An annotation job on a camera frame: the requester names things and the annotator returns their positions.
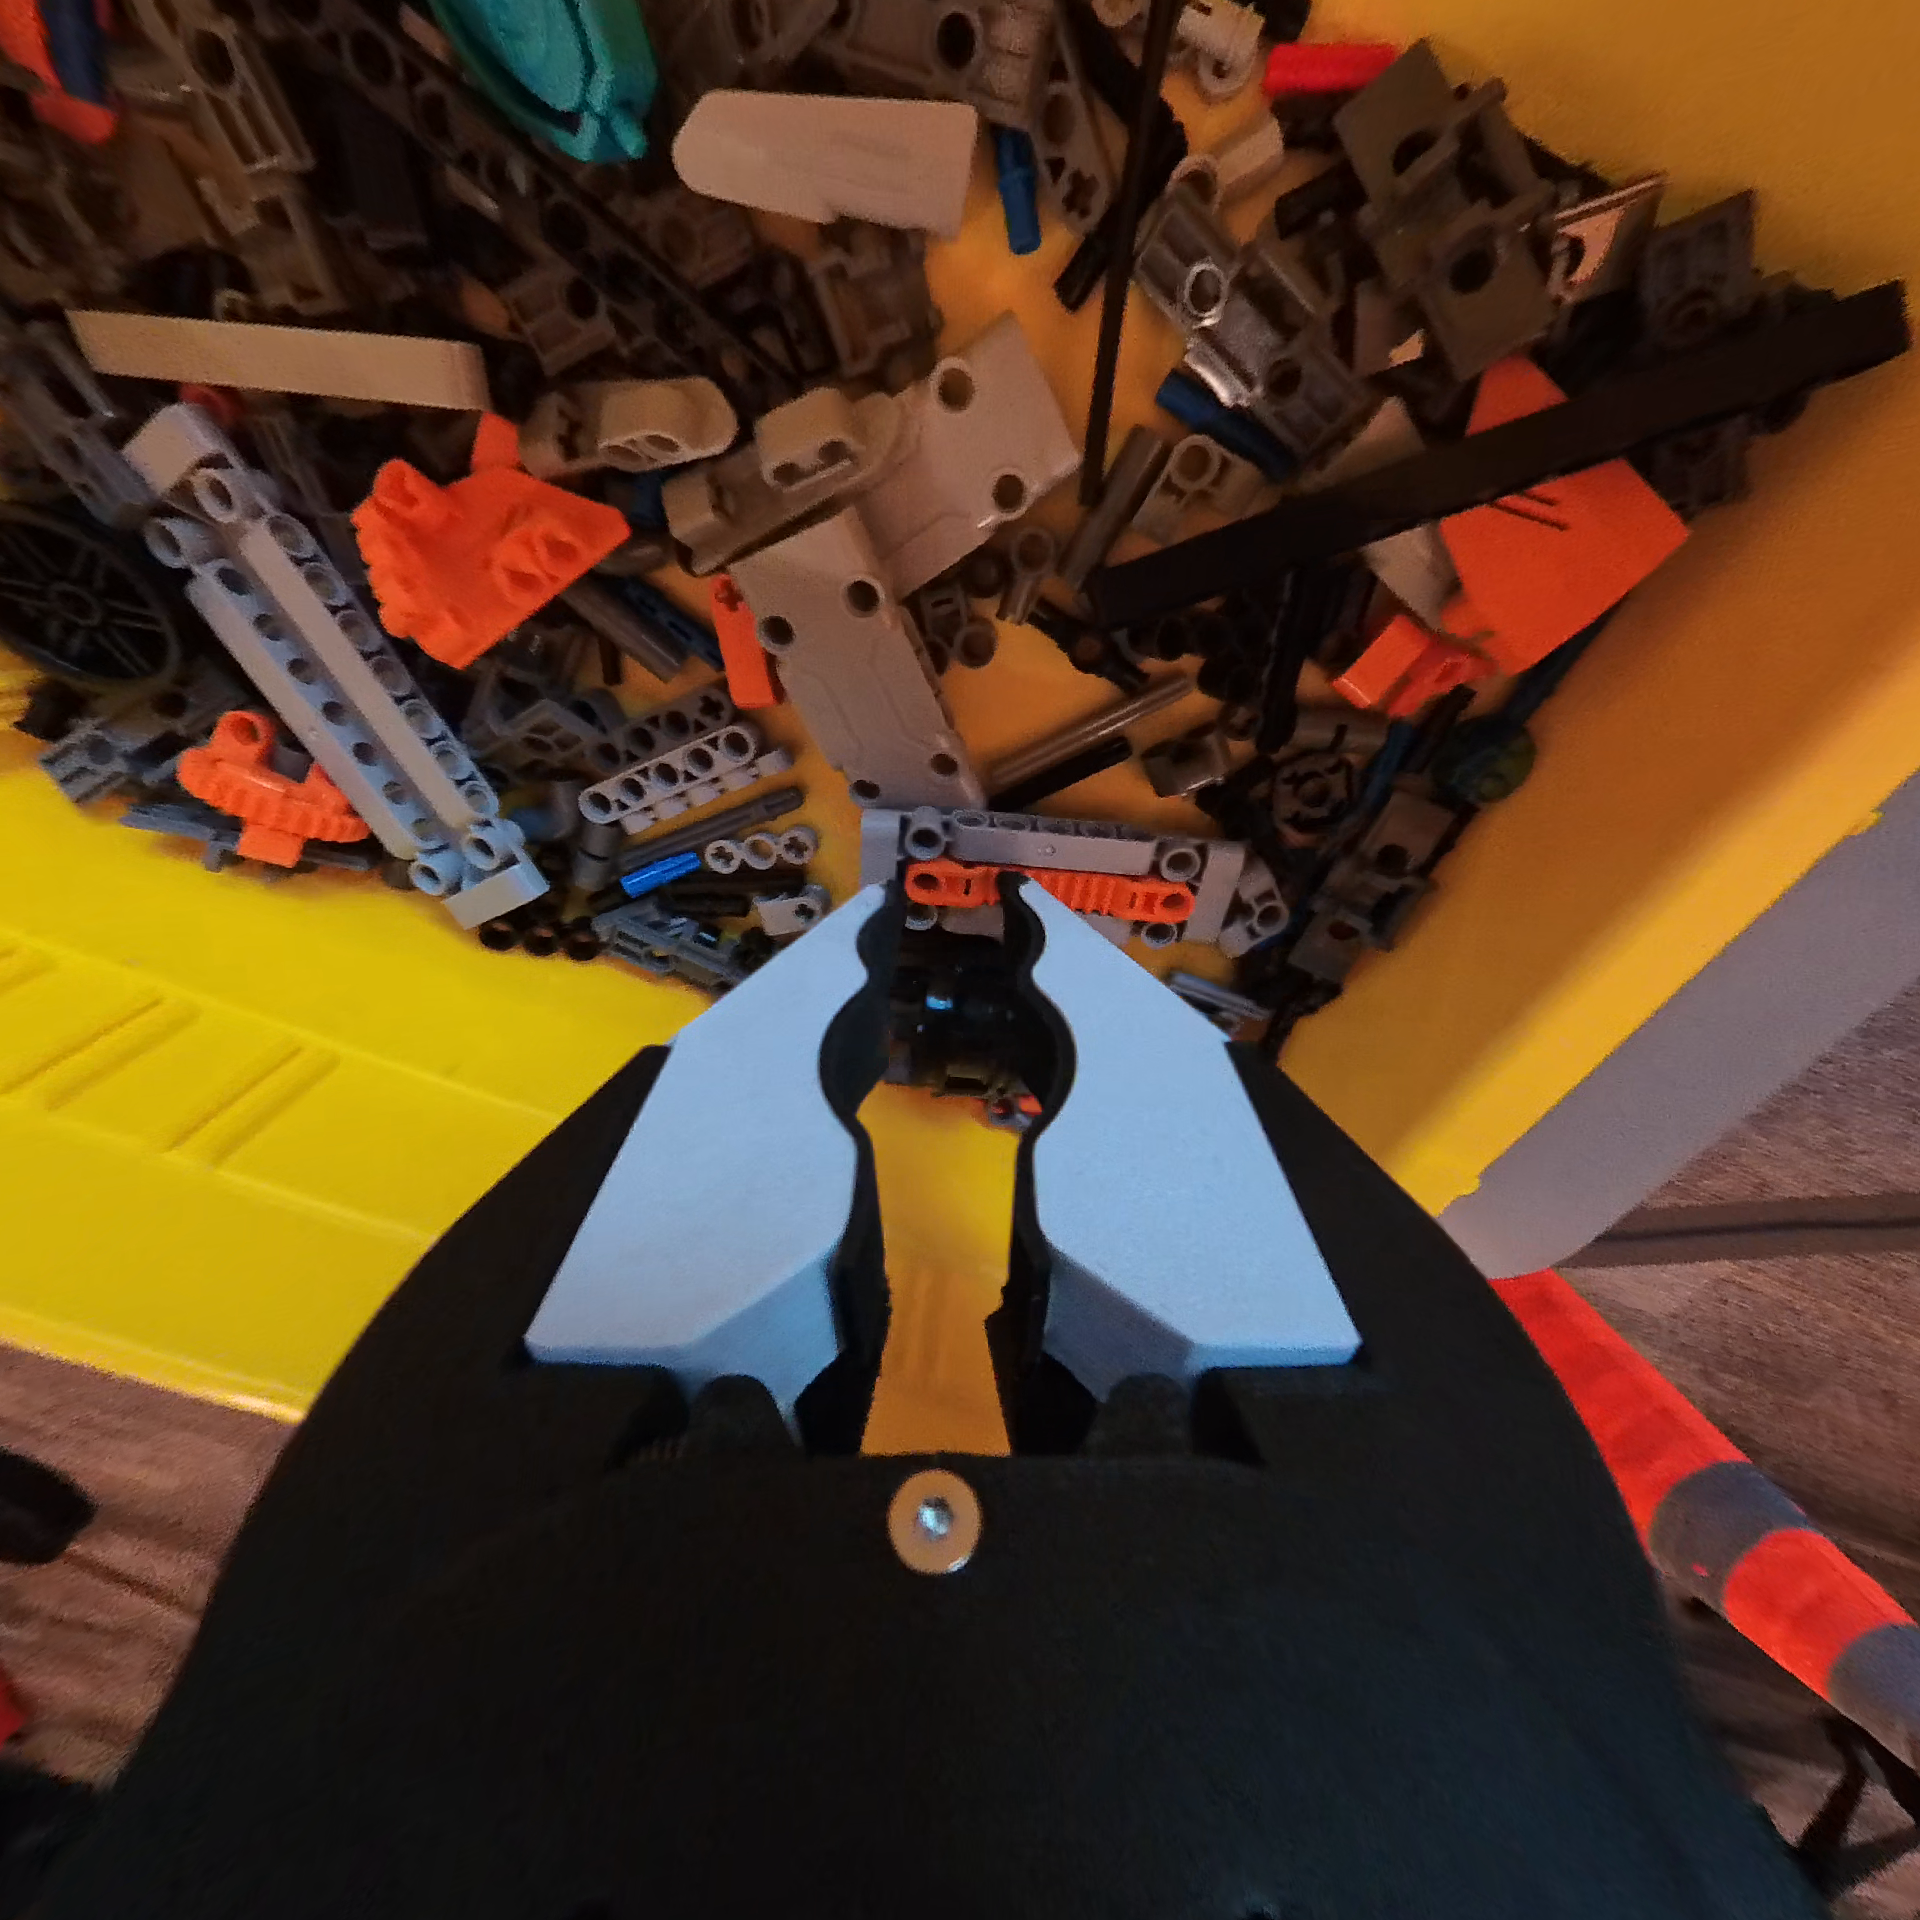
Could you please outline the pile of mixed building parts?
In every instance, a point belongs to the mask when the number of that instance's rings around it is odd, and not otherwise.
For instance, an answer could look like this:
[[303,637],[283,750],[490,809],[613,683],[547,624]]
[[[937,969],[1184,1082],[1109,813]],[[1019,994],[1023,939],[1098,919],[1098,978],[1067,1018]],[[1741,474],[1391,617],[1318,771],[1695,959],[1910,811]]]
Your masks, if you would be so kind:
[[1177,181],[1142,206],[1138,281],[1115,382],[1122,430],[1153,423],[1142,373],[1272,445],[1246,503],[1215,492],[1067,542],[1065,597],[1014,589],[1034,620],[986,688],[948,694],[937,587],[1074,501],[1094,316],[1069,316],[985,234],[920,238],[862,203],[809,249],[677,206],[508,131],[450,58],[373,3],[79,3],[151,56],[158,98],[70,56],[46,3],[4,3],[15,111],[4,203],[59,221],[19,249],[26,307],[4,408],[72,501],[54,529],[107,538],[68,587],[127,646],[63,663],[50,597],[4,617],[81,710],[28,798],[4,791],[6,901],[45,906],[100,956],[136,948],[263,987],[362,1034],[349,936],[281,959],[266,908],[162,890],[160,833],[109,851],[107,818],[177,791],[178,752],[243,692],[243,666],[189,622],[177,575],[136,538],[116,456],[147,417],[78,353],[56,298],[111,298],[160,245],[133,243],[158,151],[134,117],[191,129],[211,181],[204,252],[248,258],[277,206],[319,239],[325,157],[297,80],[334,84],[407,184],[473,188],[528,291],[585,303],[545,351],[556,395],[592,371],[708,373],[732,445],[684,454],[662,531],[684,571],[730,576],[774,663],[783,725],[845,783],[829,807],[979,802],[1014,772],[985,750],[1065,716],[1069,666],[1144,672],[1186,635],[1203,694],[1278,767],[1214,811],[1246,840],[1195,941],[1217,930],[1278,1018],[1289,1064],[1355,1113],[1411,1124],[1454,1106],[1518,1117],[1573,1084],[1629,1027],[1758,923],[1842,842],[1844,807],[1917,771],[1917,181],[1868,126],[1917,131],[1917,3],[1844,5],[1862,45],[1789,27],[1785,3],[1334,3],[1386,27],[1371,85],[1331,89],[1329,150],[1272,212],[1203,208]]

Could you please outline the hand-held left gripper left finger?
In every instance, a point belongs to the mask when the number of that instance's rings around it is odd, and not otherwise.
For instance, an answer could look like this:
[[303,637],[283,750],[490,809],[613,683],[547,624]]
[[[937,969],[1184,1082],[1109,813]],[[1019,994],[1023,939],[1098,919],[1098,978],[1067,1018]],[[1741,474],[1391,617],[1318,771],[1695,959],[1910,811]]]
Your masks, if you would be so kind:
[[858,1452],[889,1282],[858,1119],[889,1049],[902,882],[867,884],[675,1036],[528,1331],[539,1361],[757,1381]]

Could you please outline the yellow plastic bin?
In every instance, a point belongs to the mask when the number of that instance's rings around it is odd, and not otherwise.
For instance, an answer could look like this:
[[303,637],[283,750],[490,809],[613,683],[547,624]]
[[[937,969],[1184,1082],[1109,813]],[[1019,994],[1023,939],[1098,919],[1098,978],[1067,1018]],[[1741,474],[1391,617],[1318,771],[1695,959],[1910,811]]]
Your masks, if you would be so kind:
[[[1917,3],[1316,3],[1314,40],[1430,38],[1516,124],[1668,214],[1750,188],[1758,254],[1917,298]],[[1285,1069],[1477,1258],[1525,1273],[1595,1229],[1609,1155],[1767,1067],[1785,1018],[1664,1066],[1611,1135],[1573,1122],[1822,855],[1890,851],[1917,769],[1917,353],[1752,454],[1549,701],[1540,760],[1444,862],[1397,950],[1303,1022]],[[422,1251],[702,996],[488,952],[382,881],[259,881],[83,811],[8,738],[4,1337],[299,1414]]]

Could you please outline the green plastic tool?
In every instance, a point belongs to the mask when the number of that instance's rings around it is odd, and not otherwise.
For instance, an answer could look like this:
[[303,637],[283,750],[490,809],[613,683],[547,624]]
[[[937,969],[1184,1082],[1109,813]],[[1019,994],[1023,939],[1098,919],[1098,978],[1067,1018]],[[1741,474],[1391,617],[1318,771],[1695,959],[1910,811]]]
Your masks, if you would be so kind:
[[585,162],[646,157],[662,69],[638,1],[435,1],[468,80]]

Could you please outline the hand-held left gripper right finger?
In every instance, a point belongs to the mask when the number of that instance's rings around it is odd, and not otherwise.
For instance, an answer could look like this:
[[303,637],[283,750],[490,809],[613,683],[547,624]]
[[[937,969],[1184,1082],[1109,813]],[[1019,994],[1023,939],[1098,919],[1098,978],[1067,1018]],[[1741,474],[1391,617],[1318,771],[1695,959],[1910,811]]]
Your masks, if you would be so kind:
[[988,1318],[1016,1452],[1074,1452],[1126,1381],[1336,1368],[1362,1335],[1219,1027],[1036,877],[999,882],[1019,1078]]

